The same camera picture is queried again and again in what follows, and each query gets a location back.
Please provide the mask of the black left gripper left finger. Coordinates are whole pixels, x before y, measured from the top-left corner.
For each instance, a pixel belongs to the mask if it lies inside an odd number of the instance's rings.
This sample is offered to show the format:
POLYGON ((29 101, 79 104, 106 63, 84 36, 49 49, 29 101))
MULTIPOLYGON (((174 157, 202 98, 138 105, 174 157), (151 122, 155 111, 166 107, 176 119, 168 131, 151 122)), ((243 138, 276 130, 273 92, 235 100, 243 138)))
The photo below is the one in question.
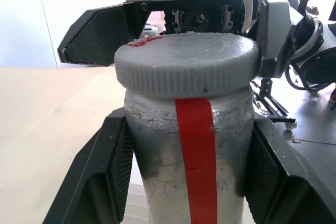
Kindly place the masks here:
POLYGON ((121 224, 133 144, 124 115, 108 115, 75 156, 43 224, 121 224))

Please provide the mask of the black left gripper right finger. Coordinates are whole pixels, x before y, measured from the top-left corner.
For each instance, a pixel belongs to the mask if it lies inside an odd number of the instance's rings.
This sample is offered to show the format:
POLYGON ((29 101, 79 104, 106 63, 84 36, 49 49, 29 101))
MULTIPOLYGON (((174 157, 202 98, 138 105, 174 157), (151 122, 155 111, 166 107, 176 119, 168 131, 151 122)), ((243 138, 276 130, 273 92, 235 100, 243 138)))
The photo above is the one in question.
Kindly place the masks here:
POLYGON ((336 224, 336 197, 268 119, 254 121, 245 197, 255 224, 336 224))

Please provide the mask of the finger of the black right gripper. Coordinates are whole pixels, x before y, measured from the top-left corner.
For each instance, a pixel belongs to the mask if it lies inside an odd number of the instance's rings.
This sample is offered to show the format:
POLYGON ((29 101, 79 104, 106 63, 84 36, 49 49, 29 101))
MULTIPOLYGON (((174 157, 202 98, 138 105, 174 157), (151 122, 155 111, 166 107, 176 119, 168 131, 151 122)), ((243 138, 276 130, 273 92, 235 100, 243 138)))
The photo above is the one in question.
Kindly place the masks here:
POLYGON ((110 66, 119 47, 138 39, 149 2, 126 2, 85 11, 68 29, 57 51, 62 63, 110 66))
POLYGON ((259 76, 280 78, 294 56, 304 16, 288 0, 264 0, 260 6, 257 44, 259 76))

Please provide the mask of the grey ribbed screw lid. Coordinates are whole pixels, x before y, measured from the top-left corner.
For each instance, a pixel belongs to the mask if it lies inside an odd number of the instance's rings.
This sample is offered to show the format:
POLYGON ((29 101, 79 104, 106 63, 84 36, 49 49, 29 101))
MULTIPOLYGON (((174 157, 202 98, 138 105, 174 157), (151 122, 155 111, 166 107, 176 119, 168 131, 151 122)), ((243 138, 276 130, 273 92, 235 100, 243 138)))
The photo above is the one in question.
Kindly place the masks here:
POLYGON ((257 43, 221 33, 162 35, 135 40, 114 55, 118 81, 159 98, 213 97, 249 85, 257 76, 257 43))

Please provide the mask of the translucent plastic jar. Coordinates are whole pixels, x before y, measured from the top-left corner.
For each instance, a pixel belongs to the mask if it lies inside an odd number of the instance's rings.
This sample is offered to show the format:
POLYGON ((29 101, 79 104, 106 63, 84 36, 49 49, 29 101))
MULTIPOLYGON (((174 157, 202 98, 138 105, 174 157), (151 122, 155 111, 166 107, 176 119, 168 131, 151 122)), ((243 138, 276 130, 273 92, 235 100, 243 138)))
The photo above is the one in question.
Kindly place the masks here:
POLYGON ((242 224, 252 92, 159 99, 127 91, 150 224, 242 224))

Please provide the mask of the small white background object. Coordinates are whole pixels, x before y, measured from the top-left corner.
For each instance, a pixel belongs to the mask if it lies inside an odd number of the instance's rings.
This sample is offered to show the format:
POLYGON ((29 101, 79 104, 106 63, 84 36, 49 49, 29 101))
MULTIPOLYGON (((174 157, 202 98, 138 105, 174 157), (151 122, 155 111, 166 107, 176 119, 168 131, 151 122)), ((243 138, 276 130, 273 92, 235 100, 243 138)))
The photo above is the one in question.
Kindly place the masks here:
POLYGON ((141 37, 153 37, 159 34, 158 28, 149 23, 145 24, 141 37))

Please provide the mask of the black wheeled frame stand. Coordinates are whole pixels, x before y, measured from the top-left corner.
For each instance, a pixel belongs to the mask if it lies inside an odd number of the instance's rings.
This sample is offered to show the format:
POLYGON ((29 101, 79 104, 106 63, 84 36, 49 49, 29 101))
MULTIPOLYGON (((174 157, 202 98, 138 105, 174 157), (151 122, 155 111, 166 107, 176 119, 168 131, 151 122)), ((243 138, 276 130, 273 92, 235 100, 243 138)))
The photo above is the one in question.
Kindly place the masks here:
POLYGON ((273 123, 283 123, 286 130, 297 127, 297 120, 271 95, 273 81, 270 78, 255 79, 251 83, 253 103, 260 115, 273 123))

